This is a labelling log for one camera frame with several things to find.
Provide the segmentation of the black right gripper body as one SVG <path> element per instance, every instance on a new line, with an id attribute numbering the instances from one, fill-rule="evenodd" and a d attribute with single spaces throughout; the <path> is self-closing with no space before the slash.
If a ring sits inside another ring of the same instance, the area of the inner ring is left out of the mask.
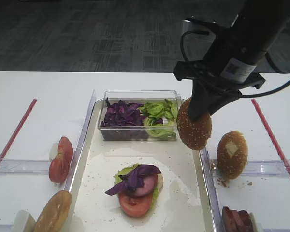
<path id="1" fill-rule="evenodd" d="M 254 72 L 266 54 L 266 36 L 263 32 L 242 29 L 222 29 L 213 32 L 213 40 L 201 60 L 189 60 L 184 49 L 188 35 L 209 35 L 206 30 L 186 31 L 180 38 L 183 61 L 177 62 L 173 75 L 178 81 L 193 80 L 196 84 L 221 92 L 254 87 L 260 89 L 265 79 Z"/>

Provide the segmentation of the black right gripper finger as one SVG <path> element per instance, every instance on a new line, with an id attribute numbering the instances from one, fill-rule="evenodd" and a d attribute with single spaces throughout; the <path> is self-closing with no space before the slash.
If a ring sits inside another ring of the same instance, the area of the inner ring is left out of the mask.
<path id="1" fill-rule="evenodd" d="M 242 96 L 242 93 L 239 90 L 231 91 L 231 94 L 235 94 L 236 96 L 224 95 L 218 92 L 211 91 L 209 93 L 209 105 L 208 105 L 209 114 L 214 114 L 216 111 L 218 111 L 225 105 L 238 100 L 239 96 Z"/>
<path id="2" fill-rule="evenodd" d="M 199 119 L 204 113 L 211 112 L 212 90 L 197 80 L 193 80 L 192 96 L 188 106 L 188 115 L 191 120 Z"/>

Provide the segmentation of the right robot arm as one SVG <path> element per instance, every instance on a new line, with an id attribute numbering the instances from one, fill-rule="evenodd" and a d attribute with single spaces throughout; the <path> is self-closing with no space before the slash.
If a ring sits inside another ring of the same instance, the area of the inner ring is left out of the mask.
<path id="1" fill-rule="evenodd" d="M 268 50 L 286 32 L 289 21 L 290 0 L 248 0 L 229 28 L 188 19 L 197 28 L 185 31 L 183 37 L 213 37 L 202 60 L 190 61 L 184 56 L 173 70 L 178 81 L 193 81 L 188 106 L 192 121 L 243 98 L 244 88 L 261 88 L 265 79 L 254 71 L 261 59 L 266 58 L 272 69 L 278 71 Z"/>

